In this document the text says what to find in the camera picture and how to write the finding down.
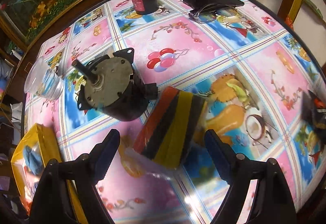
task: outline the yellow bag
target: yellow bag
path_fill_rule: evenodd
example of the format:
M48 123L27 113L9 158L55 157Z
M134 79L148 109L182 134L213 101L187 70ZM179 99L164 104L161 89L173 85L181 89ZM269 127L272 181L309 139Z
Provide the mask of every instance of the yellow bag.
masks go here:
M43 125L35 124L19 142L11 159L11 166L16 180L16 184L19 193L22 197L25 197L24 188L26 185L26 180L23 177L24 174L22 174L23 168L21 163L21 161L23 160L23 149L26 145L33 147L37 144L40 147L40 153L44 167L48 164L48 161L51 159L57 159L58 162L62 162L58 143L55 134L53 133L53 130ZM76 219L82 224L88 224L82 206L79 202L78 196L76 194L76 190L70 180L67 181L67 185Z

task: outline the blue cloth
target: blue cloth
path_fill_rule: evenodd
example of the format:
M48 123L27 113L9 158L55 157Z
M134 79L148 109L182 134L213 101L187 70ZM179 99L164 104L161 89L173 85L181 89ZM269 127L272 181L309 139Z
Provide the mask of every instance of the blue cloth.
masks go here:
M22 154L28 169L33 173L33 175L40 174L44 169L41 155L33 151L30 146L25 146Z

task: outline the black stripe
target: black stripe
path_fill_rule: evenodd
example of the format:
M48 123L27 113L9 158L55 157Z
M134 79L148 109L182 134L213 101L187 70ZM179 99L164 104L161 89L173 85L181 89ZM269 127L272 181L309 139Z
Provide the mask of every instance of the black stripe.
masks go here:
M153 131L152 136L149 139L149 142L144 147L141 152L145 157L153 160L155 158L156 153L159 151L159 148L164 140L164 137L174 119L175 111L177 109L179 99L179 92L172 99L169 107L166 112L162 116L160 122L157 124L156 128Z
M190 150L190 144L192 137L194 135L198 120L200 118L200 114L202 113L203 106L205 104L205 99L198 95L193 95L190 107L190 113L188 117L188 126L187 131L185 133L185 142L182 149L181 157L180 157L180 164L182 164Z

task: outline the smartphone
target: smartphone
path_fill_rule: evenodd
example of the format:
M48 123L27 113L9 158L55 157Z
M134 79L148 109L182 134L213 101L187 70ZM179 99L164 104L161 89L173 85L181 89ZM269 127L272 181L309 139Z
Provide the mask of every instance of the smartphone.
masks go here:
M221 6L241 7L244 2L240 0L183 0L183 2L195 10L199 10L210 3L220 4Z

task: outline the colorful electrical tape pack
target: colorful electrical tape pack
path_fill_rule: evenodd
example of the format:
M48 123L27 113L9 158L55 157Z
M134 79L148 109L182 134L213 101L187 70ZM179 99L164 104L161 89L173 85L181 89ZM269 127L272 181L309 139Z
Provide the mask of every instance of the colorful electrical tape pack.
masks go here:
M203 135L207 102L201 96L165 88L133 145L148 159L177 168L187 157L194 136Z

